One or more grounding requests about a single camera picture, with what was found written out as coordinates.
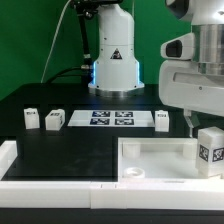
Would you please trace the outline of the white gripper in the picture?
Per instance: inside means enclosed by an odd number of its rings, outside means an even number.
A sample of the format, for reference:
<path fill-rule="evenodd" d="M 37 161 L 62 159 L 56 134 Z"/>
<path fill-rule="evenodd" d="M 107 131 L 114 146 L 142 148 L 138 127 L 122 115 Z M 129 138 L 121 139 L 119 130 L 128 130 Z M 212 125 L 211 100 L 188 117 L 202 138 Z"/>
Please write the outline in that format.
<path fill-rule="evenodd" d="M 224 117 L 224 75 L 198 72 L 189 61 L 164 61 L 159 73 L 159 97 L 164 105 L 185 109 L 189 136 L 200 125 L 197 112 Z"/>

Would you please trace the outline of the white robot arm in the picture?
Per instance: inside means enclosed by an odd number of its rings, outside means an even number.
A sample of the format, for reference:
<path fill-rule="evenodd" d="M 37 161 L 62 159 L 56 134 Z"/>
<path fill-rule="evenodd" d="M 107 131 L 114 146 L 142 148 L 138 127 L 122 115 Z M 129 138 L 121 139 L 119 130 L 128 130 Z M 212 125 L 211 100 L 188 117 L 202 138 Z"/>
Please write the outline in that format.
<path fill-rule="evenodd" d="M 184 110 L 224 117 L 224 0 L 165 0 L 191 31 L 161 45 L 159 97 Z M 144 88 L 134 56 L 134 20 L 114 2 L 100 1 L 99 57 L 93 63 L 93 94 L 123 97 Z"/>

